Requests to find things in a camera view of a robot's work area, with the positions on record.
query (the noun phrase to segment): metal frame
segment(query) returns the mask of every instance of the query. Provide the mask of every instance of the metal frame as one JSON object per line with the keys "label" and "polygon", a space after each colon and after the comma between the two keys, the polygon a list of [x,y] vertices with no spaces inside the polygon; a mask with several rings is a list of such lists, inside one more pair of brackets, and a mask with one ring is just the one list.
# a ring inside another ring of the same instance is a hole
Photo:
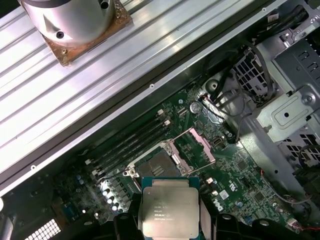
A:
{"label": "metal frame", "polygon": [[[126,1],[133,25],[68,68],[59,65],[21,7],[0,19],[1,34],[6,36],[0,39],[0,158],[6,159],[0,166],[0,182],[9,177],[5,170],[21,164],[102,103],[121,91],[125,98],[140,88],[142,76],[161,64],[166,70],[180,61],[186,46],[212,30],[211,38],[225,31],[230,27],[226,21],[232,20],[232,26],[248,15],[239,16],[246,6],[269,1]],[[164,70],[153,71],[148,78]]]}
{"label": "metal frame", "polygon": [[[58,161],[59,157],[67,157],[67,155],[71,154],[72,152],[75,152],[76,150],[79,150],[81,147],[84,147],[85,144],[90,143],[90,139],[97,137],[98,134],[101,134],[99,133],[100,131],[98,130],[103,129],[104,130],[103,132],[105,134],[106,133],[105,129],[109,128],[109,130],[112,130],[110,129],[110,127],[112,128],[112,125],[115,124],[115,122],[118,122],[119,118],[123,116],[128,116],[128,114],[130,114],[130,112],[132,113],[133,110],[135,110],[134,113],[138,117],[139,114],[144,113],[146,110],[153,107],[155,104],[158,104],[160,101],[166,98],[166,96],[168,97],[170,94],[179,90],[181,87],[187,84],[191,79],[190,74],[192,73],[192,71],[188,70],[189,67],[192,66],[193,68],[195,67],[199,68],[203,64],[202,62],[203,58],[208,53],[213,52],[218,47],[225,44],[228,40],[232,39],[234,36],[242,33],[249,26],[257,22],[263,16],[266,16],[275,8],[279,7],[281,4],[285,2],[286,0],[274,1],[269,6],[262,8],[257,14],[253,15],[250,19],[243,22],[242,24],[240,24],[230,32],[222,36],[219,36],[218,39],[213,39],[211,42],[209,42],[209,44],[206,47],[202,48],[195,56],[187,59],[184,63],[177,66],[174,70],[170,71],[168,74],[163,75],[161,79],[159,80],[157,79],[158,81],[151,84],[149,88],[147,88],[142,93],[134,97],[132,100],[129,100],[127,103],[125,103],[120,108],[113,111],[111,114],[108,114],[107,117],[104,117],[93,127],[84,131],[84,133],[82,134],[75,135],[74,138],[71,139],[71,141],[68,144],[58,146],[58,151],[49,152],[47,155],[42,156],[42,158],[38,158],[36,161],[33,162],[33,165],[31,166],[31,170],[30,168],[29,169],[26,168],[24,171],[20,172],[20,174],[22,174],[21,176],[15,176],[16,178],[11,179],[11,181],[2,182],[0,196],[3,196],[4,194],[6,194],[10,190],[12,190],[14,187],[24,182],[26,179],[28,179],[32,175],[34,175],[36,172],[42,170],[46,166],[49,166],[50,163],[56,160]],[[162,90],[161,96],[156,94],[160,90]]]}

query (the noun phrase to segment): ventilation grille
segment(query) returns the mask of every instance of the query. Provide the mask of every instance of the ventilation grille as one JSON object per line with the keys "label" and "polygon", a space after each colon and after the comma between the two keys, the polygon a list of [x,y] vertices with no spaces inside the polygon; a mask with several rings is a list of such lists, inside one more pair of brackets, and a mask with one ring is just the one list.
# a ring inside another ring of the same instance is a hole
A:
{"label": "ventilation grille", "polygon": [[58,227],[56,221],[52,219],[25,240],[48,240],[59,232],[61,232],[61,229]]}
{"label": "ventilation grille", "polygon": [[233,69],[244,90],[262,98],[267,95],[268,88],[264,71],[255,54],[248,51]]}
{"label": "ventilation grille", "polygon": [[[298,160],[299,151],[304,146],[318,145],[319,140],[316,138],[308,128],[303,128],[296,133],[292,134],[290,138],[284,140],[279,148],[286,156],[291,156],[291,159]],[[316,166],[320,164],[320,149],[308,149],[301,153],[301,162],[297,162],[300,165]]]}

